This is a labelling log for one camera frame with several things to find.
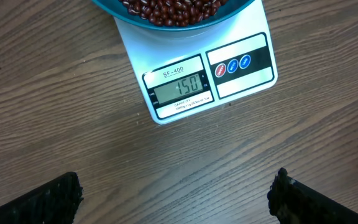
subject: button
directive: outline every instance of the button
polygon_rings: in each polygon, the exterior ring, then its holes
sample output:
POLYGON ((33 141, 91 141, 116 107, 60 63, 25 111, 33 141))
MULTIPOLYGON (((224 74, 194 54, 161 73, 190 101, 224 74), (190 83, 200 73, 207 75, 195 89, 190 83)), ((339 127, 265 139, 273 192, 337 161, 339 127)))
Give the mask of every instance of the button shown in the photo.
POLYGON ((249 56, 249 55, 242 56, 242 58, 240 60, 240 68, 246 69, 246 68, 248 68, 249 64, 251 64, 251 56, 249 56))
POLYGON ((239 61, 237 59, 233 59, 229 62, 229 65, 227 66, 227 72, 234 73, 237 68, 239 68, 239 61))
POLYGON ((226 73, 226 65, 220 63, 215 69, 215 76, 221 78, 226 73))

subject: button panel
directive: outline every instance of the button panel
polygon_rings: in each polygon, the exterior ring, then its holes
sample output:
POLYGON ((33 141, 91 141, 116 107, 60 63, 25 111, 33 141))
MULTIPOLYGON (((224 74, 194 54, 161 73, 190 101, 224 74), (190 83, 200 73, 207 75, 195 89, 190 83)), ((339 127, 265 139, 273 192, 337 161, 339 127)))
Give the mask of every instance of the button panel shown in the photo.
POLYGON ((207 51, 206 55, 211 73, 215 74, 213 80, 219 99, 274 80, 265 33, 223 45, 207 51))

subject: wooden table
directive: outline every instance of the wooden table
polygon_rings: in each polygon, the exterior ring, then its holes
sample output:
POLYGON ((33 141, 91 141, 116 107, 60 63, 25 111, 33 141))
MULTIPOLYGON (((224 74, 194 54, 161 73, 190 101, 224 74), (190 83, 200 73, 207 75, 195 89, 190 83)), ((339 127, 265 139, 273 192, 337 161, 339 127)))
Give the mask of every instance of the wooden table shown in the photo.
POLYGON ((271 89, 156 125, 112 17, 0 1, 0 205, 67 171, 75 223, 278 223, 280 167, 358 212, 358 0, 266 0, 271 89))

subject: pile of beans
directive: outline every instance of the pile of beans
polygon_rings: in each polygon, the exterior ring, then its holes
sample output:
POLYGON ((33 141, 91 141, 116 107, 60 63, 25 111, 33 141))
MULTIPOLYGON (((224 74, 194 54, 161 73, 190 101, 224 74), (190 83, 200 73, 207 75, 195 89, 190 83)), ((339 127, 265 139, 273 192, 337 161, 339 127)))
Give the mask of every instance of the pile of beans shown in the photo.
POLYGON ((156 26, 186 27, 214 16, 228 0, 118 0, 131 15, 156 26))

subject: white scale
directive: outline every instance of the white scale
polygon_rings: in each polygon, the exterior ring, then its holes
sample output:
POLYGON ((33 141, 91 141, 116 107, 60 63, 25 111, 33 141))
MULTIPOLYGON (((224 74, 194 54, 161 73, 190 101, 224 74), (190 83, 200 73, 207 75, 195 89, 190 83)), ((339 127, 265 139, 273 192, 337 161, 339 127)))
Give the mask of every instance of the white scale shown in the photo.
POLYGON ((116 19, 153 120, 167 124, 277 81, 262 0, 198 30, 165 32, 116 19))

